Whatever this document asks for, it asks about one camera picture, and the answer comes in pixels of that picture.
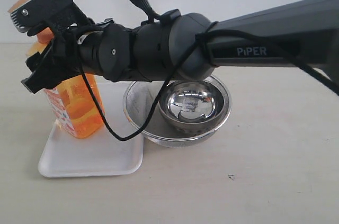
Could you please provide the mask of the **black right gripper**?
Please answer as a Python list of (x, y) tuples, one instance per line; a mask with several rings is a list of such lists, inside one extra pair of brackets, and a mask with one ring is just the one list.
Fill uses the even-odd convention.
[(96, 60), (85, 61), (86, 56), (80, 53), (78, 47), (78, 38), (82, 33), (104, 29), (114, 23), (114, 19), (107, 18), (102, 22), (94, 23), (77, 6), (74, 6), (73, 16), (74, 23), (61, 31), (47, 27), (54, 37), (41, 54), (37, 52), (26, 59), (25, 63), (31, 74), (22, 79), (21, 84), (30, 93), (53, 89), (63, 81), (84, 73), (103, 75)]

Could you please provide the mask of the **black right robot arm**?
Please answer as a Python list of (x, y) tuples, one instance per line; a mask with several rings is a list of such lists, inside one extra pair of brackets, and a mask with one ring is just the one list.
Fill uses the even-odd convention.
[(221, 22), (178, 10), (154, 13), (131, 29), (93, 22), (74, 0), (30, 0), (11, 13), (29, 36), (53, 38), (27, 59), (32, 93), (82, 73), (112, 82), (202, 80), (221, 66), (295, 66), (338, 92), (338, 0), (304, 0)]

